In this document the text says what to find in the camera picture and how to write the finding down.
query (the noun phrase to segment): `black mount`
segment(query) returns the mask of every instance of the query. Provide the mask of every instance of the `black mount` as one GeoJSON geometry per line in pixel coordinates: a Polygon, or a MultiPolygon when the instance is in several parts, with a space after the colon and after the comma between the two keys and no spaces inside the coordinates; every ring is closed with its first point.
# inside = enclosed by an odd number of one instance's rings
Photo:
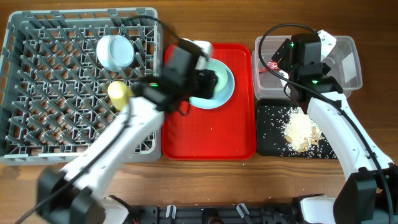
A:
{"type": "Polygon", "coordinates": [[[207,56],[199,46],[180,39],[161,75],[141,78],[134,93],[155,103],[157,110],[169,113],[179,110],[181,102],[191,96],[210,99],[218,78],[212,70],[196,70],[200,57],[207,56]]]}
{"type": "Polygon", "coordinates": [[[166,207],[139,207],[141,213],[134,217],[140,224],[288,224],[297,223],[293,206],[289,203],[275,203],[265,206],[247,207],[247,219],[241,218],[236,206],[177,207],[175,218],[166,218],[166,207]]]}
{"type": "MultiPolygon", "coordinates": [[[[398,168],[383,170],[391,192],[394,223],[398,222],[398,168]]],[[[360,168],[348,177],[333,206],[336,223],[388,223],[388,204],[376,171],[360,168]]]]}
{"type": "MultiPolygon", "coordinates": [[[[67,184],[64,176],[64,172],[47,167],[39,177],[37,203],[67,184]]],[[[105,219],[105,210],[91,196],[89,188],[79,190],[70,187],[36,212],[49,223],[89,224],[101,223],[105,219]]]]}

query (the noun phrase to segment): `wooden surface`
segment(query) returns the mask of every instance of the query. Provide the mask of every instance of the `wooden surface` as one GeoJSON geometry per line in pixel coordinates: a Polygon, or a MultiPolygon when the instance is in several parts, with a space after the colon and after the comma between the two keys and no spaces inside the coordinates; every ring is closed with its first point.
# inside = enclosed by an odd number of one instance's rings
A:
{"type": "MultiPolygon", "coordinates": [[[[398,161],[397,1],[90,1],[2,0],[0,37],[13,11],[97,7],[154,7],[182,37],[239,42],[254,40],[283,22],[298,22],[333,35],[350,35],[361,60],[363,87],[349,103],[369,135],[398,161]]],[[[283,29],[279,34],[298,30],[283,29]]],[[[11,223],[35,202],[43,167],[0,165],[0,223],[11,223]]],[[[344,184],[338,161],[254,156],[236,162],[123,164],[108,193],[133,205],[232,205],[283,202],[303,194],[336,196],[344,184]]],[[[42,223],[37,217],[27,223],[42,223]]]]}

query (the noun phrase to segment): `red plastic tray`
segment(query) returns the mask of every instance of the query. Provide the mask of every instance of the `red plastic tray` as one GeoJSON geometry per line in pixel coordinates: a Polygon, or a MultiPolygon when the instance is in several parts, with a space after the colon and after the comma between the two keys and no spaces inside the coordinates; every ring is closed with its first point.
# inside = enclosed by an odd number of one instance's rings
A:
{"type": "Polygon", "coordinates": [[[256,151],[251,53],[242,44],[213,44],[213,56],[235,78],[232,97],[223,106],[189,114],[169,114],[162,128],[162,150],[176,160],[242,160],[256,151]]]}

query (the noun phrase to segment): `gray dish rack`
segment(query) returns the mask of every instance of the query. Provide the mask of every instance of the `gray dish rack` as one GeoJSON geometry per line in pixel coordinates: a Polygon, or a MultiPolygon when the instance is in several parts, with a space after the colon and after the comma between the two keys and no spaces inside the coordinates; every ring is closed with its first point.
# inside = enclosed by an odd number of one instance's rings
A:
{"type": "MultiPolygon", "coordinates": [[[[19,11],[10,15],[0,58],[0,162],[68,162],[95,141],[117,115],[106,93],[119,80],[158,75],[160,25],[153,8],[19,11]],[[96,58],[104,35],[123,35],[136,50],[133,64],[105,70],[96,58]]],[[[160,131],[132,149],[125,162],[159,159],[160,131]]]]}

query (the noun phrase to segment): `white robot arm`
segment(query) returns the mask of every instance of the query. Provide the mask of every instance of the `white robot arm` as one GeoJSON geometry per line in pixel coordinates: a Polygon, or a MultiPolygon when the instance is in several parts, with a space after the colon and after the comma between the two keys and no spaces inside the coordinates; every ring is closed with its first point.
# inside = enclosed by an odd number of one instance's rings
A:
{"type": "Polygon", "coordinates": [[[103,198],[119,164],[164,121],[164,112],[179,109],[190,96],[211,98],[217,83],[206,70],[212,46],[180,39],[160,77],[141,78],[118,117],[85,153],[60,172],[45,169],[39,177],[36,212],[51,223],[123,223],[128,209],[114,198],[103,198]],[[158,87],[149,85],[156,82],[158,87]]]}
{"type": "MultiPolygon", "coordinates": [[[[324,93],[323,95],[330,100],[341,101],[341,109],[353,120],[366,138],[382,169],[388,169],[390,164],[393,164],[392,159],[386,156],[369,137],[349,108],[345,95],[335,91],[324,93]]],[[[352,125],[332,105],[322,100],[311,98],[307,113],[326,136],[343,168],[346,180],[351,174],[359,172],[360,168],[366,168],[368,171],[377,170],[352,125]]],[[[304,198],[300,202],[303,219],[308,223],[336,223],[333,214],[335,200],[336,197],[326,196],[304,198]]]]}

